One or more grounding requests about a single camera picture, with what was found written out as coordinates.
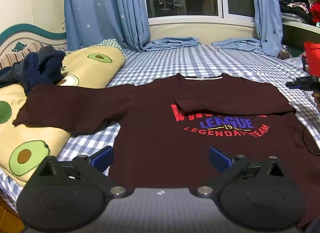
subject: teal headboard trim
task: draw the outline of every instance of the teal headboard trim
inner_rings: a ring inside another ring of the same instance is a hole
[[[42,36],[44,38],[51,39],[51,40],[64,40],[67,38],[67,34],[65,32],[53,33],[53,32],[49,32],[44,29],[41,29],[37,26],[23,23],[23,24],[17,24],[17,25],[11,26],[7,28],[5,31],[3,31],[0,34],[0,44],[2,44],[10,36],[19,32],[32,32],[39,36]]]

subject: maroon shirt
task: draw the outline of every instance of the maroon shirt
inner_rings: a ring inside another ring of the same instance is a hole
[[[104,89],[37,85],[14,125],[94,133],[118,121],[109,177],[128,188],[197,188],[218,175],[214,146],[252,161],[276,156],[307,199],[301,225],[320,214],[320,150],[276,87],[222,74],[177,74]]]

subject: green checkered fabric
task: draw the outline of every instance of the green checkered fabric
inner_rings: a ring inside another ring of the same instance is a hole
[[[106,47],[118,48],[122,52],[124,59],[127,60],[127,57],[126,57],[123,49],[121,48],[121,46],[119,45],[119,43],[116,39],[103,40],[101,43],[92,45],[91,47],[93,47],[93,46],[106,46]],[[70,53],[72,53],[72,51],[66,51],[66,55],[69,55]]]

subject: gray panel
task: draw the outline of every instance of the gray panel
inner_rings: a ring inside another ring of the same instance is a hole
[[[37,231],[26,230],[25,233]],[[188,189],[135,189],[113,199],[92,224],[72,233],[254,233],[227,220],[214,201]],[[299,233],[289,229],[281,233]]]

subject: headboard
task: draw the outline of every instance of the headboard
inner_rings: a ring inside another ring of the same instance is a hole
[[[66,51],[66,33],[53,33],[30,24],[9,27],[0,34],[0,69],[12,66],[26,54],[37,52],[39,47],[46,45]]]

